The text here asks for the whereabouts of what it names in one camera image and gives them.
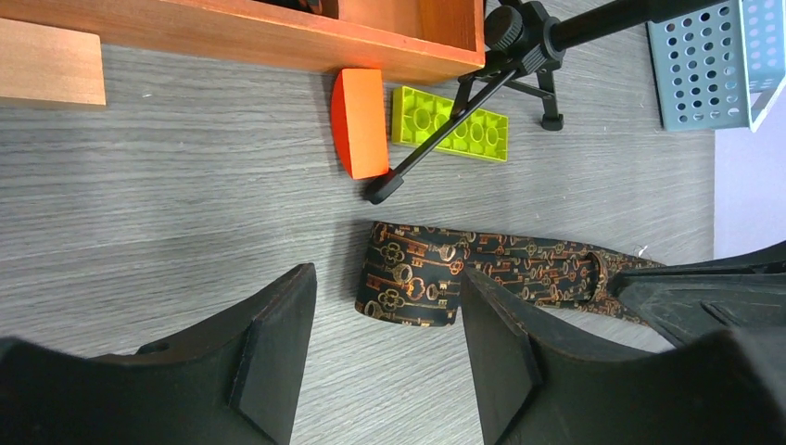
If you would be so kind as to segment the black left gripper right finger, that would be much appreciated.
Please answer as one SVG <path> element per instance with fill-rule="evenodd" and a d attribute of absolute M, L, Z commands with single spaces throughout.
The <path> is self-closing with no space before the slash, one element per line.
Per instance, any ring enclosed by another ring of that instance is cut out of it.
<path fill-rule="evenodd" d="M 726 328 L 633 349 L 464 274 L 463 326 L 487 444 L 781 444 L 785 331 Z"/>

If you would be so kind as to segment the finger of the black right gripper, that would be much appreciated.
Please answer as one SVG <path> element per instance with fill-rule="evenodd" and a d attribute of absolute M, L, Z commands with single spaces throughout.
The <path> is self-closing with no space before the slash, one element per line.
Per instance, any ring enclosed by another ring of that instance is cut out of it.
<path fill-rule="evenodd" d="M 785 325 L 785 243 L 725 259 L 616 274 L 610 294 L 673 346 L 722 328 Z"/>

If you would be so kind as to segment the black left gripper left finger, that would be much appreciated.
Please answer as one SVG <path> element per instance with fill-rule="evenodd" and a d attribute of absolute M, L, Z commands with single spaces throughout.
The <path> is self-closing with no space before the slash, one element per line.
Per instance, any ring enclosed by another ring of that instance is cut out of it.
<path fill-rule="evenodd" d="M 5 444 L 286 444 L 317 277 L 300 264 L 255 295 L 132 355 L 1 341 Z"/>

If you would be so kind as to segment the black key pattern tie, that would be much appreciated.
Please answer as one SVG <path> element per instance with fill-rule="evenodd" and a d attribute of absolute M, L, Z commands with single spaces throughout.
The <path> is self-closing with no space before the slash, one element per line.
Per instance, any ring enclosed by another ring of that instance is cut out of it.
<path fill-rule="evenodd" d="M 463 273 L 487 275 L 524 302 L 640 324 L 608 283 L 659 262 L 591 244 L 375 222 L 361 264 L 355 309 L 393 324 L 454 324 Z"/>

